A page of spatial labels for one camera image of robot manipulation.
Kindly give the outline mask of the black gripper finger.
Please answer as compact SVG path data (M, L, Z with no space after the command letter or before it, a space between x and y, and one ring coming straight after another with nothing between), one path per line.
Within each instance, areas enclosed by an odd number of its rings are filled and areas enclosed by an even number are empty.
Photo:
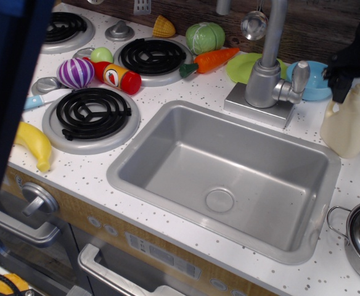
M328 73L328 87L332 92L332 100L336 103L344 103L348 92L351 89L353 75L348 72Z

